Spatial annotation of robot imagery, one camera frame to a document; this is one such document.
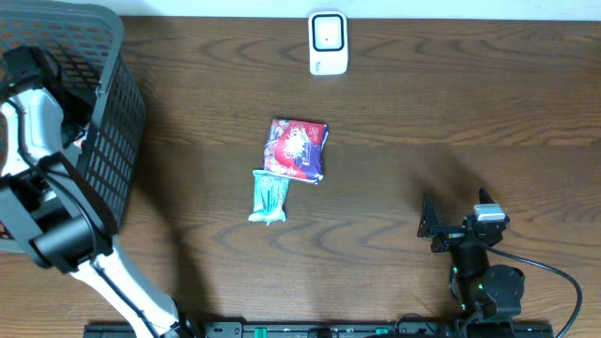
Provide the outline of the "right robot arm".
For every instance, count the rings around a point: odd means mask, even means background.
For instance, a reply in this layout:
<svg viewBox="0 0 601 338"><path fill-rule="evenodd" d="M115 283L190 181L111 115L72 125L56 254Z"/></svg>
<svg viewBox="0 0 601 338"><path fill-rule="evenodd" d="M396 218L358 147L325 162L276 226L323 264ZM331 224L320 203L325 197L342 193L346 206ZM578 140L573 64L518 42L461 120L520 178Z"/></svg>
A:
<svg viewBox="0 0 601 338"><path fill-rule="evenodd" d="M525 277L520 269L489 263L487 253L502 241L509 217L486 190L460 225L443 225L433 199L424 197L417 236L432 240L433 253L452 258L449 288L462 313L441 324L442 337L514 337L512 319L521 314Z"/></svg>

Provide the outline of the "red purple snack bag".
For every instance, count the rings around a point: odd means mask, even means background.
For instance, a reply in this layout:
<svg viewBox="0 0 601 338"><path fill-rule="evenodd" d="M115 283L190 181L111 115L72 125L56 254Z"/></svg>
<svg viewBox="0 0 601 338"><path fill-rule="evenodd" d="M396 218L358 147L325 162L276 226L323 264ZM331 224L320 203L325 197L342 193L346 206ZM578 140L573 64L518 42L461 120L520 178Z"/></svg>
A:
<svg viewBox="0 0 601 338"><path fill-rule="evenodd" d="M274 119L263 167L276 176L316 185L324 178L322 153L328 136L327 124Z"/></svg>

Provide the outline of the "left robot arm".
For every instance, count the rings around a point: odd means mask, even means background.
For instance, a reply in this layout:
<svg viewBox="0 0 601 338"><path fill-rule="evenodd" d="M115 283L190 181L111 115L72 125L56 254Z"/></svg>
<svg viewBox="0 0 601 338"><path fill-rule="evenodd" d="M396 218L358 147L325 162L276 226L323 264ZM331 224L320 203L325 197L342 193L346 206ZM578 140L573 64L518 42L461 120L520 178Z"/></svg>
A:
<svg viewBox="0 0 601 338"><path fill-rule="evenodd" d="M203 336L118 240L145 105L134 83L117 82L117 53L101 69L29 45L6 51L3 61L1 223L8 239L40 267L95 289L139 337Z"/></svg>

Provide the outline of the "small orange snack packet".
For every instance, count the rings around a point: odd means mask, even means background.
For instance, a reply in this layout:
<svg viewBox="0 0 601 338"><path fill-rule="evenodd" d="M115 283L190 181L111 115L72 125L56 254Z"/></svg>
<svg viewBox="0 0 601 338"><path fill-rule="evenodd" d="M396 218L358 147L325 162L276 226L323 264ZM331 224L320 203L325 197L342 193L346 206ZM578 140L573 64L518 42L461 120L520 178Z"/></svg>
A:
<svg viewBox="0 0 601 338"><path fill-rule="evenodd" d="M84 147L84 143L89 134L90 125L87 124L85 126L77 125L78 131L76 137L73 141L73 144L78 148L82 149Z"/></svg>

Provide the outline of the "teal snack packet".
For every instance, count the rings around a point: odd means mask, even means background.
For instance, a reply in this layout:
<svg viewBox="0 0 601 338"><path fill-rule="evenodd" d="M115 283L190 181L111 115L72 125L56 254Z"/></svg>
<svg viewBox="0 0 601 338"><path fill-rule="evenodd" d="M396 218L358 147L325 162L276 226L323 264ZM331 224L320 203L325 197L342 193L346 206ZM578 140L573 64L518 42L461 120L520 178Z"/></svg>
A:
<svg viewBox="0 0 601 338"><path fill-rule="evenodd" d="M249 222L285 222L285 199L290 180L272 175L265 170L253 170L254 175L254 208L249 215Z"/></svg>

